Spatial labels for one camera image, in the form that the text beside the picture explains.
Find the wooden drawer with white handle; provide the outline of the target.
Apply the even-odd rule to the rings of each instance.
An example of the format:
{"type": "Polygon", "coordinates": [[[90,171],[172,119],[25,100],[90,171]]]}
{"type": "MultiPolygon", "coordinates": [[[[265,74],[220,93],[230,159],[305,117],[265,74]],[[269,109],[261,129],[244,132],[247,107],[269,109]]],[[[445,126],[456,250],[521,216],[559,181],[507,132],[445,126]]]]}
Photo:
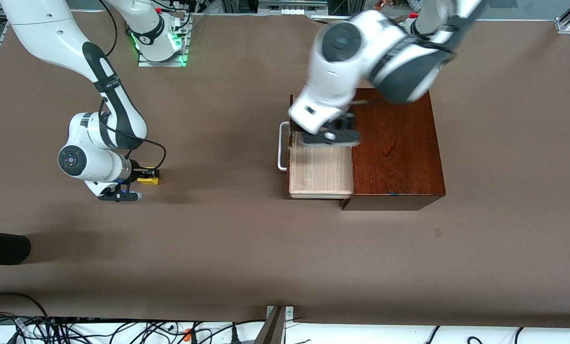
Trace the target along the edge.
{"type": "Polygon", "coordinates": [[[352,148],[308,147],[288,120],[278,129],[276,167],[293,199],[348,199],[354,192],[352,148]]]}

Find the dark brown wooden cabinet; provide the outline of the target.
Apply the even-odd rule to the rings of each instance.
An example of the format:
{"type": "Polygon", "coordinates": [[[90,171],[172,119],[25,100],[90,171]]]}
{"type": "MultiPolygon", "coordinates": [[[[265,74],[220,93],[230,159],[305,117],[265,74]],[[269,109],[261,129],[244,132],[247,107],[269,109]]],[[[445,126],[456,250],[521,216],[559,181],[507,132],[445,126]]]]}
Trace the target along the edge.
{"type": "Polygon", "coordinates": [[[430,94],[411,104],[385,102],[373,88],[354,100],[360,144],[352,148],[353,193],[344,211],[417,211],[446,195],[430,94]]]}

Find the brown table cover sheet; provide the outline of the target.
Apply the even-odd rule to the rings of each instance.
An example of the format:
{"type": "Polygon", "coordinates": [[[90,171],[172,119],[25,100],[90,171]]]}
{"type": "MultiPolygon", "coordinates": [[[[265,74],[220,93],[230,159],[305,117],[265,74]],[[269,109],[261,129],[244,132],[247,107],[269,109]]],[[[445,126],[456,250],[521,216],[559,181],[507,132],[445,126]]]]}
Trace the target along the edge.
{"type": "Polygon", "coordinates": [[[0,232],[27,235],[0,292],[51,316],[570,327],[570,37],[548,21],[481,21],[430,91],[446,196],[416,212],[292,200],[278,127],[320,25],[204,18],[184,68],[109,60],[168,150],[158,186],[97,200],[61,172],[92,83],[0,48],[0,232]]]}

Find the grey metal connector box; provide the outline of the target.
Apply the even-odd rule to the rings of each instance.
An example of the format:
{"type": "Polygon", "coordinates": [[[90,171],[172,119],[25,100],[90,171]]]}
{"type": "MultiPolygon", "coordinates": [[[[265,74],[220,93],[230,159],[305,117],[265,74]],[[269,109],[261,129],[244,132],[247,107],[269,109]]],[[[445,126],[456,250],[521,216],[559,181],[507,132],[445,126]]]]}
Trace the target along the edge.
{"type": "Polygon", "coordinates": [[[257,0],[257,13],[265,15],[329,15],[328,0],[257,0]]]}

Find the black round-ended object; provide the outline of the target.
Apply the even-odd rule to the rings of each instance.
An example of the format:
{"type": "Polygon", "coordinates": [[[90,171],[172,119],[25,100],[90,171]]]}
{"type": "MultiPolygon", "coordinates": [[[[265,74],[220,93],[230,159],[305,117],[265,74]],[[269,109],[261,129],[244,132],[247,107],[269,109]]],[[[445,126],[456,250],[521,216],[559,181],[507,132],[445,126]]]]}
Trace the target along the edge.
{"type": "Polygon", "coordinates": [[[32,244],[22,235],[0,233],[0,265],[21,264],[31,254],[32,244]]]}

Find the dark metal beam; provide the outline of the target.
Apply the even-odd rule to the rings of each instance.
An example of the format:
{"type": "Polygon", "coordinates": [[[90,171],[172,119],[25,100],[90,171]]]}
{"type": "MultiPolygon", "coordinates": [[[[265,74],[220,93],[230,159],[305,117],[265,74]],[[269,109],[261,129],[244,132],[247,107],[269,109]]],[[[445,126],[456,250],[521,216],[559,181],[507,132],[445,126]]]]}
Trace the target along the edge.
{"type": "Polygon", "coordinates": [[[267,320],[265,320],[253,344],[283,344],[283,333],[285,332],[286,323],[285,315],[283,306],[276,306],[267,320]]]}

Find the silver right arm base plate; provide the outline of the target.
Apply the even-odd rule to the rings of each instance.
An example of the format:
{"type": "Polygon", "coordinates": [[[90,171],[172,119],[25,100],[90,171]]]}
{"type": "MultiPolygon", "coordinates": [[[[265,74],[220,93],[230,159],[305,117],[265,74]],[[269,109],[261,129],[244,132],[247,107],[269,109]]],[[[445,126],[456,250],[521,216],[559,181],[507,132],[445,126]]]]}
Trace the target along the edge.
{"type": "Polygon", "coordinates": [[[189,56],[191,34],[188,26],[174,26],[156,38],[153,45],[145,45],[132,35],[138,50],[139,67],[185,67],[189,56]]]}

